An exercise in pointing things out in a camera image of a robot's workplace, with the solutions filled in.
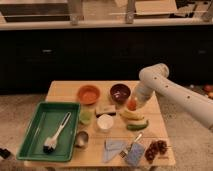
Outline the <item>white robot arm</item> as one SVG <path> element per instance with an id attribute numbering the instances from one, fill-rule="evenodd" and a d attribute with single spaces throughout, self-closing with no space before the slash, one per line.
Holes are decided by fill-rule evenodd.
<path id="1" fill-rule="evenodd" d="M 169 68 L 164 63 L 141 69 L 139 82 L 132 93 L 136 106 L 143 107 L 152 97 L 153 92 L 157 92 L 175 101 L 194 119 L 213 132 L 213 100 L 170 81 L 168 76 Z"/>

